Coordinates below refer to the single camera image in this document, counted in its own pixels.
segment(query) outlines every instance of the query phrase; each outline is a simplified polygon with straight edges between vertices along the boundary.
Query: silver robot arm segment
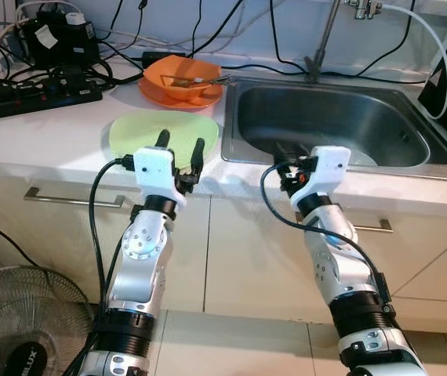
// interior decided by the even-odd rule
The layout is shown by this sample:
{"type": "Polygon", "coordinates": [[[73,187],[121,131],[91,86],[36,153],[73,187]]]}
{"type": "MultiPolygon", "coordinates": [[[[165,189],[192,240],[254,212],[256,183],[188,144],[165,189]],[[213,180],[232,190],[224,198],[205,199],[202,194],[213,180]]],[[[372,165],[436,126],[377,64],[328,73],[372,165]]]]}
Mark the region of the silver robot arm segment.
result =
{"type": "MultiPolygon", "coordinates": [[[[292,160],[277,154],[275,160],[290,161],[297,167],[296,172],[284,166],[278,172],[302,224],[338,233],[357,244],[353,225],[329,198],[342,182],[350,155],[343,147],[320,146],[310,157],[292,160]]],[[[349,375],[427,376],[394,319],[383,275],[376,275],[363,254],[339,238],[306,231],[305,241],[316,284],[340,337],[340,359],[350,368],[349,375]]]]}
{"type": "Polygon", "coordinates": [[[144,205],[122,236],[107,308],[95,322],[96,341],[81,365],[80,376],[146,376],[148,349],[165,290],[165,268],[173,245],[171,233],[176,213],[187,204],[201,175],[204,140],[198,139],[191,173],[181,175],[167,149],[169,133],[163,131],[154,147],[133,155],[144,205]]]}

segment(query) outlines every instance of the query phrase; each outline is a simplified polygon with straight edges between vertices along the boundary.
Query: drawer handle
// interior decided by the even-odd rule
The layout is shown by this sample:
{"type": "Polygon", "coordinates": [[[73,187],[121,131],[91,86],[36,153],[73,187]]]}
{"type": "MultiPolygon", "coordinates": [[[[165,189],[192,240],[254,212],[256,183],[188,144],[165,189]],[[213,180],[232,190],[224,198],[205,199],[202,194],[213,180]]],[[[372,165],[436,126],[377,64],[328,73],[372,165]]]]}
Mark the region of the drawer handle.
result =
{"type": "Polygon", "coordinates": [[[374,226],[354,226],[356,230],[360,231],[373,231],[374,233],[393,233],[394,230],[387,219],[381,219],[379,221],[380,227],[374,226]]]}
{"type": "MultiPolygon", "coordinates": [[[[300,225],[303,223],[303,216],[296,211],[295,212],[295,219],[296,222],[299,223],[300,225]]],[[[391,227],[391,224],[389,223],[389,221],[387,219],[381,219],[379,221],[380,223],[380,227],[374,227],[374,226],[354,226],[354,228],[356,230],[360,230],[360,231],[373,231],[374,233],[393,233],[394,230],[391,227]]]]}
{"type": "MultiPolygon", "coordinates": [[[[33,186],[24,195],[23,199],[26,201],[38,201],[38,202],[53,202],[55,204],[72,204],[72,205],[85,205],[89,206],[88,200],[77,200],[74,198],[62,198],[62,197],[48,197],[38,196],[39,188],[33,186]]],[[[121,208],[124,202],[124,196],[118,195],[114,202],[102,202],[95,201],[95,206],[101,208],[121,208]]]]}

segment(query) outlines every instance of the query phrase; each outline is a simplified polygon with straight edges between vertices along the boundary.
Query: sink basin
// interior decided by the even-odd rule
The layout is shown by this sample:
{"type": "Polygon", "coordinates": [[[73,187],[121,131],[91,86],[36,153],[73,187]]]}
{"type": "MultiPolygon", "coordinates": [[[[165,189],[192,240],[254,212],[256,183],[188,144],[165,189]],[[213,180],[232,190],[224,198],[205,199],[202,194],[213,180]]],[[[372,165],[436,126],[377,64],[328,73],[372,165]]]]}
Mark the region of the sink basin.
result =
{"type": "Polygon", "coordinates": [[[227,90],[222,157],[273,164],[273,153],[351,149],[350,170],[447,179],[447,145],[399,91],[237,78],[227,90]]]}

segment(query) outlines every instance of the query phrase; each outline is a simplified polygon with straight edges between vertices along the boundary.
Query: black power box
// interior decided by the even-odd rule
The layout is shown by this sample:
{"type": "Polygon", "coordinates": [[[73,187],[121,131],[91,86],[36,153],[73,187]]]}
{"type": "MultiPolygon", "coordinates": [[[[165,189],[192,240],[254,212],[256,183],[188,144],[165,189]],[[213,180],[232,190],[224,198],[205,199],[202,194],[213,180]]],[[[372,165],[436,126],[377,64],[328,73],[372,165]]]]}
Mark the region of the black power box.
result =
{"type": "Polygon", "coordinates": [[[38,12],[37,19],[26,22],[21,30],[37,69],[62,64],[85,67],[100,58],[91,22],[70,25],[60,13],[38,12]]]}

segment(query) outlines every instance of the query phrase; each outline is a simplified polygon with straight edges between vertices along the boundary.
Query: fan logo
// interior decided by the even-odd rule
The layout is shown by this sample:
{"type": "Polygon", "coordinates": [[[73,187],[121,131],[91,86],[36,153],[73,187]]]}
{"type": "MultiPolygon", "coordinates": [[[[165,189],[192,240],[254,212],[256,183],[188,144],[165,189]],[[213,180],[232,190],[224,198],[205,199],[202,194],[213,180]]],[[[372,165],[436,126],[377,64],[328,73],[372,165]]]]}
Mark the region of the fan logo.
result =
{"type": "Polygon", "coordinates": [[[37,352],[34,351],[34,348],[32,347],[30,351],[30,356],[27,359],[27,362],[25,364],[25,368],[23,369],[23,372],[21,373],[21,376],[28,376],[30,369],[34,365],[35,357],[37,356],[37,352]]]}

